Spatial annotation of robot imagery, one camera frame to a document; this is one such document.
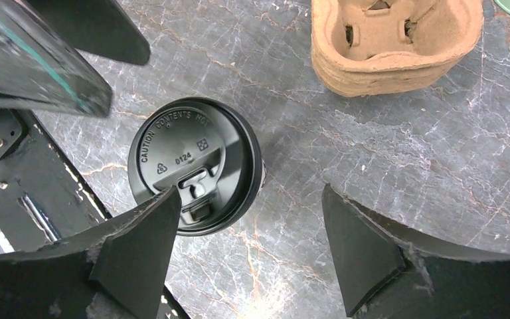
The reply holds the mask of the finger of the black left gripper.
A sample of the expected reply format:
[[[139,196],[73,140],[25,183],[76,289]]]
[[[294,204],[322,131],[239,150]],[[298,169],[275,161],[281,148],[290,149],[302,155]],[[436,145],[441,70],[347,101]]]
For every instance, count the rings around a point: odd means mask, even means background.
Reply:
[[[27,2],[70,46],[118,62],[146,65],[150,44],[117,1]]]
[[[0,1],[0,108],[105,118],[111,86],[26,1]]]

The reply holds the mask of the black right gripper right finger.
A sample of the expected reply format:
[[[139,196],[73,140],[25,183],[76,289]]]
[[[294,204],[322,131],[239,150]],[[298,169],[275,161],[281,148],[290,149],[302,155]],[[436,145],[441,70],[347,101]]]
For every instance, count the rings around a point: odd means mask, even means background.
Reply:
[[[510,254],[427,235],[330,185],[321,202],[348,318],[510,318]]]

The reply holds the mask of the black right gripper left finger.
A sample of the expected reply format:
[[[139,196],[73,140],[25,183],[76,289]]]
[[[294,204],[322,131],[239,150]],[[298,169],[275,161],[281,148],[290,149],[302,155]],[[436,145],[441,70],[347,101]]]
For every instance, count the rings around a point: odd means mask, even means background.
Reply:
[[[0,318],[155,318],[175,241],[176,187],[36,251],[0,255]]]

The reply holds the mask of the black plastic cup lid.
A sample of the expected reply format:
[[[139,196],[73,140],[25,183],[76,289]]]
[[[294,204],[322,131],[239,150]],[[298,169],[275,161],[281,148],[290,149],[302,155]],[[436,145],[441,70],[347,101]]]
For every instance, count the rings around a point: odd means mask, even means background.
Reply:
[[[237,222],[266,179],[258,138],[230,106],[203,97],[174,100],[137,131],[127,160],[133,198],[143,203],[168,187],[181,197],[177,234],[200,237]]]

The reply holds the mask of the brown pulp cup carrier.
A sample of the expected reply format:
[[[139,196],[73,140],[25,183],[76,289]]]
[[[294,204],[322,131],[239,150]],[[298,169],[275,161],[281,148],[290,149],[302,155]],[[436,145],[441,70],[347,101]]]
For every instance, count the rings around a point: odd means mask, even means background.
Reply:
[[[313,1],[311,61],[336,94],[394,94],[435,83],[476,46],[481,1]]]

